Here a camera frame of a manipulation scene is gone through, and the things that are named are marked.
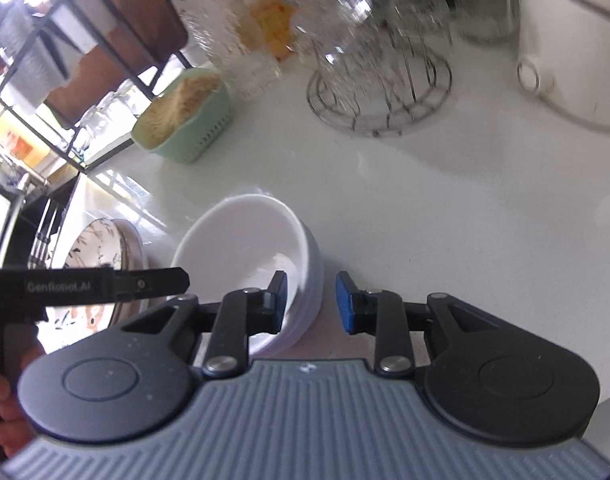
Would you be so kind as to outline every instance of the metal wire stand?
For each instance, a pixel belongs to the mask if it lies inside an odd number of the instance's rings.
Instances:
[[[423,38],[413,42],[387,31],[395,51],[393,69],[400,80],[392,84],[381,77],[376,96],[334,93],[315,72],[307,85],[309,107],[323,122],[339,130],[373,137],[402,135],[406,127],[435,113],[451,91],[452,75],[447,60],[427,47]]]

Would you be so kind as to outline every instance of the green basket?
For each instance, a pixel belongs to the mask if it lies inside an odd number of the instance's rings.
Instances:
[[[184,79],[197,75],[213,74],[214,71],[205,68],[190,68],[181,73],[165,89],[163,94],[173,91]],[[156,153],[176,162],[189,164],[204,152],[213,140],[219,136],[234,117],[234,110],[227,88],[221,82],[215,92],[205,99],[205,102],[194,114],[185,121],[171,137],[155,148],[146,148],[142,139],[144,131],[140,118],[134,124],[131,138],[137,145],[149,153]]]

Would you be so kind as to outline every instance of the white appliance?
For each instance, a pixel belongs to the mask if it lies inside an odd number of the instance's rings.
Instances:
[[[610,129],[610,0],[520,0],[517,74],[563,114]]]

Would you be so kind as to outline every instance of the human hand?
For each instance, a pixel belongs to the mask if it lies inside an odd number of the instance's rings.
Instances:
[[[39,342],[28,349],[21,357],[21,370],[36,360],[45,351]],[[15,455],[34,438],[34,432],[24,416],[18,398],[11,395],[11,386],[0,374],[0,446],[7,457]]]

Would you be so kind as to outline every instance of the metal screw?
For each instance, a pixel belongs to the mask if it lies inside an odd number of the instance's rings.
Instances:
[[[210,372],[230,372],[234,368],[238,361],[229,355],[219,355],[216,357],[212,357],[207,364],[205,364],[205,368],[207,368]]]
[[[318,367],[315,364],[313,364],[313,363],[304,363],[304,364],[301,364],[298,367],[298,369],[301,372],[304,372],[306,374],[310,374],[310,373],[315,372],[316,370],[318,370]]]
[[[412,362],[402,355],[390,355],[380,362],[380,369],[384,372],[405,372],[412,367]]]

